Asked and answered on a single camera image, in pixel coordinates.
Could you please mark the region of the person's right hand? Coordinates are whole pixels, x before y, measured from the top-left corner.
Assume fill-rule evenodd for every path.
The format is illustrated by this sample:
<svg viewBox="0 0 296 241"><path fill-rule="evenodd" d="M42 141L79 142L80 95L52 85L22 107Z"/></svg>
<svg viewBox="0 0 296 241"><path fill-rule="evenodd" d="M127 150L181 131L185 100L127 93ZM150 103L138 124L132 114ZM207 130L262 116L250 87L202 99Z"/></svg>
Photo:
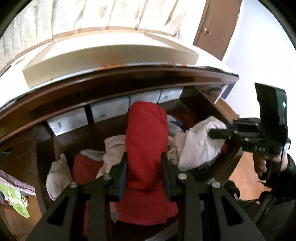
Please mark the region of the person's right hand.
<svg viewBox="0 0 296 241"><path fill-rule="evenodd" d="M254 162L254 170L259 177L261 177L263 173L267 172L266 161L280 163L280 171L286 170L288 166L287 151L284 151L277 157L253 153L252 158Z"/></svg>

